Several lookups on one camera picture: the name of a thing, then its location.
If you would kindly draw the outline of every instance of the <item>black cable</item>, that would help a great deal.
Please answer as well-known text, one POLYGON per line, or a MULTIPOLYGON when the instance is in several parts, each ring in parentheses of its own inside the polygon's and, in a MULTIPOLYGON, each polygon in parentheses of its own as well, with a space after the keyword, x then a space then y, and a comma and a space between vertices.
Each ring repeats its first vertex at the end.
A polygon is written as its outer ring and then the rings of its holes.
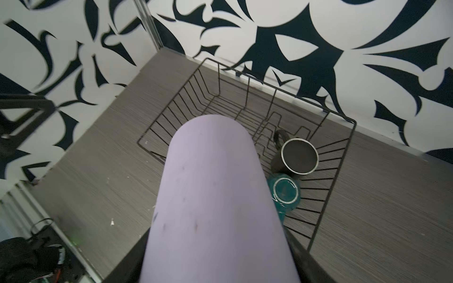
POLYGON ((45 229, 47 229, 48 227, 50 227, 52 224, 54 223, 53 221, 53 218, 44 218, 44 219, 41 219, 40 221, 36 222, 35 224, 33 224, 30 228, 30 234, 31 234, 31 237, 30 238, 34 238, 37 234, 39 234, 40 232, 44 231, 45 229), (39 230, 36 234, 33 233, 33 228, 36 227, 37 224, 43 222, 43 221, 46 221, 46 220, 50 220, 51 223, 50 224, 47 224, 47 225, 44 225, 44 227, 41 228, 41 230, 39 230))

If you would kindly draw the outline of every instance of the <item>black and white wallpaper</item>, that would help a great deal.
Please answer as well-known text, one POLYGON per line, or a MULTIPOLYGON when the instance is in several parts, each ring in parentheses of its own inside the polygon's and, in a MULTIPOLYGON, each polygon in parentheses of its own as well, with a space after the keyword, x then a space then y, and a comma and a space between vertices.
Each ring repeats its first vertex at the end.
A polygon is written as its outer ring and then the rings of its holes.
MULTIPOLYGON (((0 94, 44 96, 56 110, 0 155, 0 196, 41 178, 156 50, 133 0, 9 0, 0 9, 0 94)), ((29 109, 2 109, 15 120, 29 109)))
POLYGON ((214 58, 453 163, 451 0, 152 0, 148 7, 165 46, 214 58))

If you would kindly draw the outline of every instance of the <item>wire dish rack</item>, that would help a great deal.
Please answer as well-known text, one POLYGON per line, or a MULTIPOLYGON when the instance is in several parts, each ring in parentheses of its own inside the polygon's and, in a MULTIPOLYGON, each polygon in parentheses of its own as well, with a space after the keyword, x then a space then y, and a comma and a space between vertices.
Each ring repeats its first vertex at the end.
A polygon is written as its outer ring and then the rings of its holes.
POLYGON ((316 147, 319 166, 313 173, 299 179, 301 202, 295 210, 287 213, 284 220, 284 226, 309 251, 351 142, 356 121, 207 58, 142 134, 137 144, 164 164, 170 140, 178 128, 190 119, 206 114, 229 116, 247 129, 255 142, 266 177, 270 174, 270 161, 277 153, 272 139, 277 129, 285 129, 293 137, 309 140, 316 147), (221 74, 226 71, 240 79, 221 74), (251 81, 272 90, 273 95, 250 86, 251 81))

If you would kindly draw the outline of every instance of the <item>lavender cylindrical object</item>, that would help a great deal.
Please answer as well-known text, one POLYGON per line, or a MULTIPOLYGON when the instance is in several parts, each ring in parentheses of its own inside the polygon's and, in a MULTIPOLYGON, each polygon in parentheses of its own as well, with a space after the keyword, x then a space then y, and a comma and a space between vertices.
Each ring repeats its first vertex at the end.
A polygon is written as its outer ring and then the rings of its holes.
POLYGON ((203 115, 171 140, 140 283, 300 282, 253 141, 203 115))

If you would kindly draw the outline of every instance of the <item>black handle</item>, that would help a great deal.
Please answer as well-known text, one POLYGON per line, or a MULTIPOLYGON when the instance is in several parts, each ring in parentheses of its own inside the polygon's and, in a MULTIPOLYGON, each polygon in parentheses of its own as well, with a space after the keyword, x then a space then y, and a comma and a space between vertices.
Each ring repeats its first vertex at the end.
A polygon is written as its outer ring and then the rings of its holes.
POLYGON ((276 130, 274 133, 274 144, 275 144, 275 148, 277 150, 280 150, 282 148, 282 145, 280 144, 280 140, 279 140, 279 135, 282 136, 283 143, 285 143, 286 141, 289 140, 288 132, 286 132, 284 129, 276 130))

